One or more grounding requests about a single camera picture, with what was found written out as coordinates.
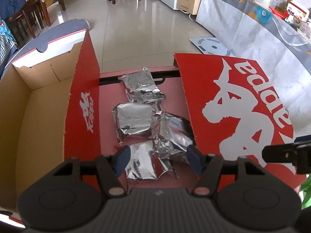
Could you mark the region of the white bathroom scale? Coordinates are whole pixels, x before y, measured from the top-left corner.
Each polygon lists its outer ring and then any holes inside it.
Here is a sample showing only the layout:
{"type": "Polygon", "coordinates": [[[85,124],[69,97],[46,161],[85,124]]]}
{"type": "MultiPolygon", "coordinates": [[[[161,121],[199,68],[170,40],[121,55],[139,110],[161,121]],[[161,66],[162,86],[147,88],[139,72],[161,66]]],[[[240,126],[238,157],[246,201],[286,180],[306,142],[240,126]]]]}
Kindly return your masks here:
{"type": "Polygon", "coordinates": [[[216,37],[191,38],[190,41],[203,54],[235,57],[216,37]]]}

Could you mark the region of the blue round plastic lid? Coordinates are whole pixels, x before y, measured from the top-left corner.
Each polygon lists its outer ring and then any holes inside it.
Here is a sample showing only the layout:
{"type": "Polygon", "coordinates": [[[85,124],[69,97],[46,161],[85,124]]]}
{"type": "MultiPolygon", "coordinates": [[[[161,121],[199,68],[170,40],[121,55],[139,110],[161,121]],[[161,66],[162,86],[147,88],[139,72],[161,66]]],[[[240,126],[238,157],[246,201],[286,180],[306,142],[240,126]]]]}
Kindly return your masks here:
{"type": "Polygon", "coordinates": [[[273,14],[271,11],[258,6],[256,9],[256,16],[260,23],[267,24],[272,20],[273,14]]]}

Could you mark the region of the red Kappa box lid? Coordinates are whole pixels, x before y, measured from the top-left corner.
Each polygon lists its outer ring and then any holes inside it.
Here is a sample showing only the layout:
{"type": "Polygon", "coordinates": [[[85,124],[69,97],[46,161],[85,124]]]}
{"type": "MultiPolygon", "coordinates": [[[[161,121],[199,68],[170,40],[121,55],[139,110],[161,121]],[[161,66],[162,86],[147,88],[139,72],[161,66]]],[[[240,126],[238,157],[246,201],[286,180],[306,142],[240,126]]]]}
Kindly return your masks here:
{"type": "Polygon", "coordinates": [[[266,163],[267,145],[294,141],[294,128],[268,77],[256,61],[176,53],[197,148],[225,160],[246,156],[296,188],[306,177],[291,163],[266,163]]]}

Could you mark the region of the marble patterned table cloth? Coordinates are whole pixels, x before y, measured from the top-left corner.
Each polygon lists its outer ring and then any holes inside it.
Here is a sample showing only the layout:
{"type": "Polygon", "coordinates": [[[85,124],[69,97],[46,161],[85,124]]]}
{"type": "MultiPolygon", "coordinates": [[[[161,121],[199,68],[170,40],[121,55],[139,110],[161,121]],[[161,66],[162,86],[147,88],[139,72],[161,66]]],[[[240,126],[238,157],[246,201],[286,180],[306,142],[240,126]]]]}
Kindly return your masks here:
{"type": "Polygon", "coordinates": [[[259,22],[252,0],[201,0],[196,21],[241,58],[253,59],[274,86],[297,136],[310,134],[310,44],[285,21],[259,22]]]}

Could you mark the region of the wooden chair with blue jacket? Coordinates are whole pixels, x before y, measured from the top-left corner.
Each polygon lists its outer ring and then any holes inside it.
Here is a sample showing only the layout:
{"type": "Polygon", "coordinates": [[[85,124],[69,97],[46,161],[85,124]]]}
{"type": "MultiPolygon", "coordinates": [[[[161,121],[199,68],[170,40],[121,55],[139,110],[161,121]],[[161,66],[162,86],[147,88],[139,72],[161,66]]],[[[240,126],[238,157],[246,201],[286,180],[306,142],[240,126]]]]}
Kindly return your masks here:
{"type": "Polygon", "coordinates": [[[51,26],[46,5],[42,0],[1,0],[1,19],[11,30],[16,29],[13,36],[19,36],[21,40],[28,34],[35,38],[33,26],[39,24],[43,29],[43,21],[51,26]]]}

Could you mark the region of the brown cardboard shoe box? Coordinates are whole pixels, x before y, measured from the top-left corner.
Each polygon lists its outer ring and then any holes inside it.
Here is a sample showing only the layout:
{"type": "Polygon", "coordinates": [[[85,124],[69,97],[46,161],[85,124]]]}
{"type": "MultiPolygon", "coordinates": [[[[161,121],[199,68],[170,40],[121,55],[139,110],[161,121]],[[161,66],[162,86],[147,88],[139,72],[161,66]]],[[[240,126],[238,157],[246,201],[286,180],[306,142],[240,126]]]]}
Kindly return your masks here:
{"type": "Polygon", "coordinates": [[[85,29],[19,53],[1,80],[1,207],[64,160],[101,153],[100,68],[85,29]]]}

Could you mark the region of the silver foil packet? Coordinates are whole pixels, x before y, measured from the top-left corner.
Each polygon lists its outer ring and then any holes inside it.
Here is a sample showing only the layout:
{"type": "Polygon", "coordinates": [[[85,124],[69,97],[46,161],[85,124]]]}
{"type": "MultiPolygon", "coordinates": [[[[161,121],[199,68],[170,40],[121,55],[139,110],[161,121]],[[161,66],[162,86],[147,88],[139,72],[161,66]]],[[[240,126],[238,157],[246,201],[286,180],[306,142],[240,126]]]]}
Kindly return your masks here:
{"type": "Polygon", "coordinates": [[[149,104],[166,99],[166,95],[156,86],[147,67],[142,70],[118,77],[124,86],[129,102],[149,104]]]}
{"type": "Polygon", "coordinates": [[[164,174],[173,174],[170,160],[161,159],[155,153],[153,141],[130,145],[131,158],[125,167],[127,179],[158,180],[164,174]]]}
{"type": "Polygon", "coordinates": [[[116,105],[112,116],[119,144],[129,139],[154,139],[160,130],[162,113],[160,101],[116,105]]]}

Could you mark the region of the rolled grey blue mat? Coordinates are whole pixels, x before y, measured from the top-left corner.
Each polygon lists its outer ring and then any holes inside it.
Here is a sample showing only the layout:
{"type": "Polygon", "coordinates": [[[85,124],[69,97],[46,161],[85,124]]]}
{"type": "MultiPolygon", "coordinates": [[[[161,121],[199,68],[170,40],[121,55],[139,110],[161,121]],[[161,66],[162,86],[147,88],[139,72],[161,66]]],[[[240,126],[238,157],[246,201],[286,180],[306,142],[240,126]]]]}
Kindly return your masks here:
{"type": "Polygon", "coordinates": [[[52,43],[52,41],[57,40],[58,38],[65,37],[71,33],[75,33],[78,30],[90,30],[90,24],[85,19],[71,19],[64,23],[61,23],[53,28],[50,28],[46,32],[40,34],[35,39],[29,41],[26,45],[21,47],[19,50],[15,51],[6,58],[4,64],[1,64],[1,79],[5,75],[6,71],[8,70],[10,64],[21,57],[22,55],[32,51],[37,50],[40,53],[43,53],[47,50],[48,43],[52,43]]]}

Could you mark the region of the red white printed box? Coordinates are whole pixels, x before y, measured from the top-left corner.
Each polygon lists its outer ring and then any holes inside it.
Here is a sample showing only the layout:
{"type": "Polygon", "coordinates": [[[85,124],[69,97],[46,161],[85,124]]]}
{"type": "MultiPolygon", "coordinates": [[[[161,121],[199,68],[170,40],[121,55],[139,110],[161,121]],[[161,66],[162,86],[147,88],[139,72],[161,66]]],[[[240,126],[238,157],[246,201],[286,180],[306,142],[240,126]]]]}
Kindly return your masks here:
{"type": "Polygon", "coordinates": [[[299,18],[301,21],[306,22],[309,18],[310,10],[305,6],[297,5],[292,1],[288,2],[286,5],[286,11],[289,15],[299,18]]]}

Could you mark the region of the houndstooth patterned cushion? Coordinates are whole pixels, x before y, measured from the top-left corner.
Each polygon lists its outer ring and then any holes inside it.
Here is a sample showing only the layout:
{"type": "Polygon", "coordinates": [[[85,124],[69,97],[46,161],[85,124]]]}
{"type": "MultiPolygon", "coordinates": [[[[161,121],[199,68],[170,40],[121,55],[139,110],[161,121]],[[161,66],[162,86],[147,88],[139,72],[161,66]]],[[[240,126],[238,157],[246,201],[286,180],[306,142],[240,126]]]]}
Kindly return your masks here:
{"type": "Polygon", "coordinates": [[[1,48],[1,65],[5,65],[8,59],[16,52],[17,45],[14,41],[7,37],[7,35],[0,36],[0,48],[1,48]]]}

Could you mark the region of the right crumpled foil packet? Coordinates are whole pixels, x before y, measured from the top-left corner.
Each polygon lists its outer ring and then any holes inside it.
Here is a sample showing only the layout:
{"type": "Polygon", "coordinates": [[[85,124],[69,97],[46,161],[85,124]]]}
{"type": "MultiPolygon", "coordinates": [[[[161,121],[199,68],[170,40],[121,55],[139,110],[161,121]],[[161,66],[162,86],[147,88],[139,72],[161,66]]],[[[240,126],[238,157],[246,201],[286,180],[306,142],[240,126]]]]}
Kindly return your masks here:
{"type": "Polygon", "coordinates": [[[188,163],[187,147],[195,144],[189,120],[164,111],[153,144],[159,158],[188,163]]]}

